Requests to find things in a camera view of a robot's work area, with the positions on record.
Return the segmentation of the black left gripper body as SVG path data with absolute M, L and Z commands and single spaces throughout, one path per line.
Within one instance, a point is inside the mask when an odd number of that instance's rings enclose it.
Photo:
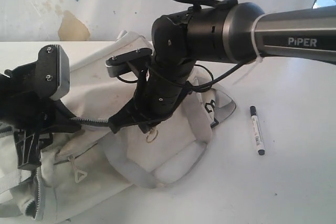
M 28 63 L 1 74 L 1 122 L 19 130 L 40 133 L 75 133 L 81 125 L 61 100 L 40 98 L 35 86 L 36 63 Z

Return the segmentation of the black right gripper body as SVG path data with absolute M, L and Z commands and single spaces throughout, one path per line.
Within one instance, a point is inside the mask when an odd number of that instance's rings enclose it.
M 123 126 L 142 125 L 148 128 L 149 124 L 159 124 L 169 119 L 177 108 L 181 94 L 178 87 L 146 88 L 139 100 L 131 102 L 130 112 Z

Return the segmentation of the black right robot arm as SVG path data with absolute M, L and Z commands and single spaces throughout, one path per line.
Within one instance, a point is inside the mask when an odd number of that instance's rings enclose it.
M 111 57 L 111 77 L 133 72 L 131 100 L 108 124 L 113 132 L 138 125 L 142 132 L 172 116 L 191 92 L 188 77 L 197 61 L 232 63 L 234 70 L 257 57 L 295 57 L 335 62 L 335 7 L 265 14 L 253 3 L 231 8 L 190 9 L 163 15 L 152 26 L 153 48 Z

